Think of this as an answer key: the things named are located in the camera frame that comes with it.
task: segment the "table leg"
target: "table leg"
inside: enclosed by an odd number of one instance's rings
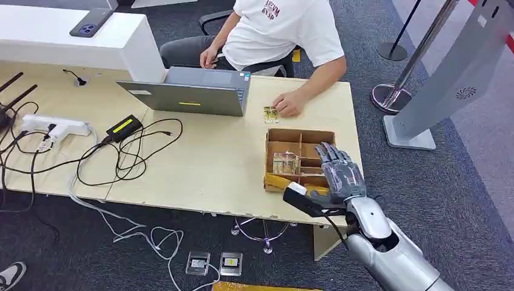
[[[319,226],[313,227],[314,236],[314,260],[319,261],[321,258],[326,256],[333,248],[341,243],[341,239],[333,227],[320,228]],[[340,227],[341,233],[346,233],[344,227]]]

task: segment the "sneaker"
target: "sneaker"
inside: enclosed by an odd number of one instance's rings
[[[11,290],[23,277],[27,266],[22,262],[17,262],[0,272],[0,291]]]

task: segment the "silver robotic arm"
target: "silver robotic arm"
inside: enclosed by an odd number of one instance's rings
[[[306,195],[306,191],[298,190],[300,185],[292,185],[286,189],[284,201],[312,216],[328,218],[344,211],[349,231],[342,239],[384,290],[453,291],[421,249],[366,195],[362,174],[350,157],[326,143],[316,149],[329,195]]]

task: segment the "white cable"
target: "white cable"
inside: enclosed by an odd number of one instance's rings
[[[96,134],[96,131],[94,130],[93,127],[91,127],[90,124],[87,124],[87,127],[93,133],[93,136],[95,138],[95,145],[97,145],[99,143],[99,140],[98,140],[98,135]],[[87,163],[87,161],[89,160],[90,157],[91,156],[87,157],[86,159],[83,160],[83,162],[81,162],[81,164],[79,166],[79,169],[78,169],[78,173],[82,172],[82,167]],[[130,218],[119,216],[117,214],[114,214],[114,213],[109,212],[107,210],[101,209],[99,207],[96,207],[96,206],[94,206],[92,204],[89,204],[89,203],[81,200],[80,198],[78,198],[75,195],[75,193],[73,193],[73,187],[75,186],[75,183],[77,182],[77,180],[78,180],[77,172],[75,172],[74,175],[70,178],[70,180],[68,182],[68,194],[70,195],[70,198],[74,202],[76,202],[77,204],[82,205],[82,206],[87,207],[87,208],[90,208],[90,209],[93,209],[93,210],[96,210],[96,211],[98,211],[100,213],[100,215],[102,215],[102,218],[104,219],[105,223],[107,224],[107,226],[109,227],[111,232],[116,236],[113,239],[113,243],[116,243],[118,241],[122,241],[123,239],[131,238],[133,236],[143,236],[145,238],[145,240],[147,241],[148,245],[152,248],[152,250],[158,256],[160,256],[162,259],[168,261],[168,264],[167,264],[168,265],[168,273],[170,274],[170,278],[172,279],[173,285],[175,285],[175,288],[177,288],[178,291],[182,291],[182,289],[180,289],[180,287],[178,287],[178,285],[175,282],[175,279],[173,277],[171,263],[172,263],[172,259],[178,253],[178,250],[179,250],[179,247],[180,247],[180,243],[182,242],[182,239],[184,238],[184,232],[182,230],[166,229],[164,227],[156,226],[156,227],[152,228],[152,230],[150,231],[150,237],[148,237],[145,233],[142,233],[142,232],[135,232],[135,233],[128,234],[128,233],[132,232],[133,230],[136,230],[136,229],[141,228],[141,227],[146,227],[146,226],[143,225],[143,224],[136,223],[136,222],[132,221]],[[107,218],[105,217],[105,214],[113,216],[115,218],[124,219],[124,220],[132,223],[134,226],[132,228],[122,232],[122,233],[116,233],[114,231],[113,227],[107,221]],[[153,232],[155,230],[158,230],[158,229],[164,230],[164,231],[169,232],[169,233],[158,244],[155,244],[155,241],[153,239]],[[166,257],[166,256],[162,255],[161,252],[160,252],[162,250],[161,249],[161,244],[163,244],[164,241],[167,240],[172,235],[176,236],[176,247],[175,247],[173,253],[171,254],[171,256]],[[219,270],[215,266],[213,266],[211,264],[206,264],[206,265],[211,267],[211,268],[213,268],[214,271],[216,271],[216,273],[218,274],[218,279],[216,279],[216,280],[214,280],[214,281],[212,281],[210,283],[203,284],[203,285],[193,289],[192,291],[198,291],[199,289],[201,289],[203,287],[214,285],[217,282],[219,282],[219,280],[221,279],[221,274],[220,274]]]

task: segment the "person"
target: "person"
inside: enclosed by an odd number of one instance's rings
[[[0,291],[11,290],[23,277],[27,266],[23,262],[16,262],[0,272]]]
[[[164,44],[164,65],[239,70],[285,58],[299,45],[317,69],[299,89],[276,97],[281,116],[300,114],[305,104],[346,72],[346,59],[329,0],[236,0],[218,35]]]

